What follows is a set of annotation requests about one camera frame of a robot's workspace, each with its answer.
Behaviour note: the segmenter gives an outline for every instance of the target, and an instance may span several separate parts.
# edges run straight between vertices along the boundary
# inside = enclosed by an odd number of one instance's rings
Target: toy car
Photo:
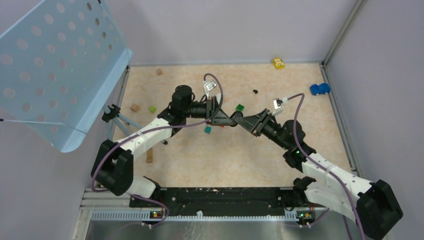
[[[284,65],[283,61],[282,61],[282,60],[281,60],[281,58],[279,58],[279,57],[274,58],[274,59],[272,60],[272,64],[274,65],[274,67],[275,67],[276,69],[282,69],[282,68],[284,68],[284,67],[285,67],[285,65]]]
[[[314,84],[312,86],[310,86],[310,93],[312,93],[312,95],[318,96],[320,94],[329,94],[329,92],[331,91],[330,86],[327,83],[321,83],[320,85],[318,84]]]

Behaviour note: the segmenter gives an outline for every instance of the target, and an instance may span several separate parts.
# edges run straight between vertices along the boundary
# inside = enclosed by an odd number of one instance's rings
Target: metal stand
[[[120,113],[121,108],[119,108],[115,104],[112,104],[112,106],[106,106],[106,105],[104,105],[102,109],[104,111],[104,114],[101,117],[101,119],[107,123],[107,138],[109,140],[112,140],[112,137],[113,137],[112,130],[111,130],[112,129],[112,125],[110,123],[111,120],[116,124],[116,126],[119,129],[121,129],[121,131],[126,136],[130,136],[131,133],[130,133],[130,131],[128,131],[128,129],[125,127],[125,125],[121,121],[123,121],[126,125],[133,125],[137,129],[142,129],[143,128],[141,125],[139,125],[135,121],[133,121],[130,118],[122,115]],[[168,144],[168,141],[162,140],[162,143],[165,144],[165,145],[167,145]]]

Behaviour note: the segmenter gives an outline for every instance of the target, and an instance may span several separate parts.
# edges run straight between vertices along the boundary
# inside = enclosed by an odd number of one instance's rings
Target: gray wall
[[[422,239],[424,1],[370,0],[328,67],[363,175],[403,209],[397,239]]]
[[[356,0],[105,0],[133,65],[322,61]]]
[[[0,0],[0,34],[38,2]],[[1,107],[0,118],[13,119]],[[0,122],[0,239],[69,239],[106,135],[99,116],[77,150],[61,153],[24,124]]]

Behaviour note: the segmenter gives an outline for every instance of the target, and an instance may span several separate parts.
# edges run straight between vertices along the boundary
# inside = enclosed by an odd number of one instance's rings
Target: green block
[[[205,132],[205,133],[207,133],[207,134],[210,134],[210,133],[211,133],[211,131],[212,131],[212,128],[211,128],[210,126],[206,126],[206,127],[204,128],[204,132]]]
[[[241,104],[239,104],[239,105],[235,108],[235,110],[240,111],[240,112],[243,112],[243,109],[245,109],[245,106],[243,106],[243,105],[241,105]]]
[[[154,114],[154,113],[156,112],[156,107],[155,107],[155,106],[149,106],[149,107],[148,107],[148,110],[149,110],[152,114]]]

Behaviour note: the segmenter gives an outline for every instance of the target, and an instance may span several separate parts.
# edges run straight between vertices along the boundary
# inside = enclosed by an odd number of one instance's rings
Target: green cube
[[[148,110],[149,110],[152,114],[154,114],[154,113],[156,112],[156,107],[155,107],[155,106],[149,106],[149,107],[148,107]]]
[[[240,112],[243,112],[243,109],[245,109],[245,106],[243,106],[243,105],[241,105],[241,104],[239,104],[239,105],[235,108],[235,110],[240,111]]]

